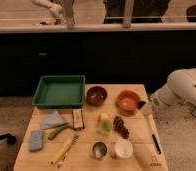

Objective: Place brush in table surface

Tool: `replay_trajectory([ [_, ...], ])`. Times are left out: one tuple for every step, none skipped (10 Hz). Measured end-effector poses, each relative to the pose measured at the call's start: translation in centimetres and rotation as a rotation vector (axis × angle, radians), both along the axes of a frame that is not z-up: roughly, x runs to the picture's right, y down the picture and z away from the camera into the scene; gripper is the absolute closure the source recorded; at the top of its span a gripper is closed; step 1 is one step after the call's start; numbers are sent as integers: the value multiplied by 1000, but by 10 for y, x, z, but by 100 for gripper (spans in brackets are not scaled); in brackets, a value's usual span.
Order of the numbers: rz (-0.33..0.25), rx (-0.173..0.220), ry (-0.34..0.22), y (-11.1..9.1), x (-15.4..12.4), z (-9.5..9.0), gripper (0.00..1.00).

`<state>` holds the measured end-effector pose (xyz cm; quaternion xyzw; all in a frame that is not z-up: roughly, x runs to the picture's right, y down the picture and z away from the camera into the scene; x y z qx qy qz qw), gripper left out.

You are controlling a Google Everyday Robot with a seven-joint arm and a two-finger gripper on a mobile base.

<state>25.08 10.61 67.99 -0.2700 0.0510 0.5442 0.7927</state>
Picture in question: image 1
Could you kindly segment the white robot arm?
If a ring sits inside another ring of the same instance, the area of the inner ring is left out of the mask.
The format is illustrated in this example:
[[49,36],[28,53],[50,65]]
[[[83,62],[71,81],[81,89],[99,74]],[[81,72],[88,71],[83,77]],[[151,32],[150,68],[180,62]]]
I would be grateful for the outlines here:
[[157,109],[166,109],[177,103],[188,102],[196,113],[196,68],[178,69],[169,74],[167,82],[150,97]]

